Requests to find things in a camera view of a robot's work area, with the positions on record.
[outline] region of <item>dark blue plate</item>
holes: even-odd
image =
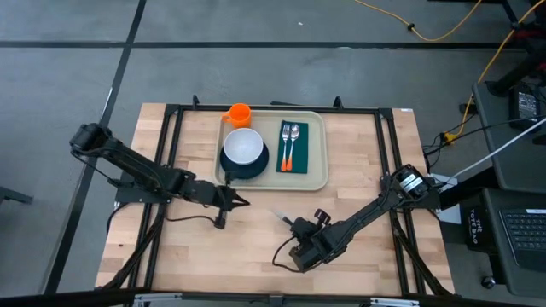
[[[261,174],[270,160],[270,151],[264,143],[264,149],[256,161],[249,165],[238,165],[225,155],[224,148],[220,152],[220,165],[230,174],[231,179],[250,179]]]

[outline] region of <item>beige tray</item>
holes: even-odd
[[[270,160],[265,171],[255,178],[234,180],[232,188],[238,189],[279,189],[279,190],[318,190],[328,181],[328,156],[326,131],[322,117],[311,111],[253,111],[252,129],[264,139],[270,151]],[[276,172],[279,131],[283,120],[309,124],[309,164],[307,174]],[[229,123],[222,122],[218,129],[216,157],[214,158],[214,180],[224,183],[224,170],[219,163],[220,151],[225,137],[233,130]]]

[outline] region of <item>gray floor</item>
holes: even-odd
[[[137,0],[0,2],[0,40],[125,41]],[[415,22],[435,37],[453,27],[468,3],[370,0]],[[517,15],[529,6],[512,1]],[[497,5],[484,4],[450,42],[499,42],[509,23]],[[148,0],[136,35],[153,41],[417,42],[398,21],[353,1]],[[271,100],[347,106],[411,107],[421,142],[457,125],[459,103],[494,50],[424,49],[134,49],[110,127],[131,141],[144,102],[203,103]],[[0,296],[38,293],[61,232],[82,165],[68,152],[78,125],[97,121],[107,99],[121,49],[0,49],[0,185],[32,194],[30,206],[0,206]],[[502,75],[524,55],[506,51],[488,74]],[[469,128],[479,126],[473,119]],[[450,175],[486,154],[476,134],[442,152],[435,172]],[[99,163],[109,174],[113,167]],[[91,289],[105,240],[114,189],[95,176],[85,202],[60,291]],[[456,291],[464,297],[531,305],[479,285],[486,258],[444,227]],[[211,305],[186,303],[186,305]]]

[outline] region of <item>white cable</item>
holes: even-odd
[[[544,122],[546,122],[546,119],[543,119],[541,121],[539,121],[538,123],[534,124],[531,128],[521,132],[518,136],[516,136],[515,138],[513,138],[512,140],[506,142],[506,144],[502,145],[499,149],[495,150],[494,152],[492,153],[489,153],[488,155],[486,155],[483,159],[481,159],[480,161],[470,165],[469,167],[467,167],[466,169],[462,170],[462,171],[459,171],[458,173],[456,173],[455,175],[451,176],[450,179],[446,180],[446,182],[449,182],[451,179],[461,175],[463,172],[467,172],[467,171],[470,171],[471,169],[473,169],[474,167],[476,167],[477,165],[481,164],[482,162],[486,161],[487,159],[489,159],[490,157],[494,156],[495,154],[498,154],[500,153],[503,149],[505,149],[506,147],[508,147],[510,144],[512,144],[513,142],[516,142],[518,141],[522,136],[526,135],[527,133],[529,133],[531,130],[537,128],[539,125],[542,125]]]

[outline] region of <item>wooden table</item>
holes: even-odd
[[[143,104],[131,147],[153,159],[165,104]],[[426,167],[412,110],[395,109],[394,118],[403,164],[421,173]],[[203,219],[165,222],[154,274],[154,290],[215,293],[286,293],[336,295],[399,295],[398,271],[388,214],[361,232],[347,251],[330,264],[305,274],[273,267],[273,253],[290,237],[288,226],[269,209],[285,212],[292,219],[312,217],[317,208],[343,219],[375,199],[380,192],[379,146],[372,115],[323,114],[328,144],[328,184],[316,192],[240,191],[252,205],[229,213],[224,230]],[[183,114],[175,167],[212,180],[215,141],[220,113]],[[172,133],[174,120],[171,121]],[[394,171],[388,129],[384,123],[389,165]],[[167,135],[165,148],[170,147]],[[166,149],[163,161],[166,161]],[[142,218],[142,204],[131,204],[112,221],[97,286],[110,281],[131,255]],[[168,216],[203,214],[214,217],[217,210],[205,209],[184,200],[174,200]],[[413,210],[419,252],[442,285],[453,291],[439,223],[425,210]],[[294,266],[288,256],[290,244],[277,261]],[[148,255],[142,260],[137,285],[142,285]],[[410,258],[405,255],[409,285],[415,291]]]

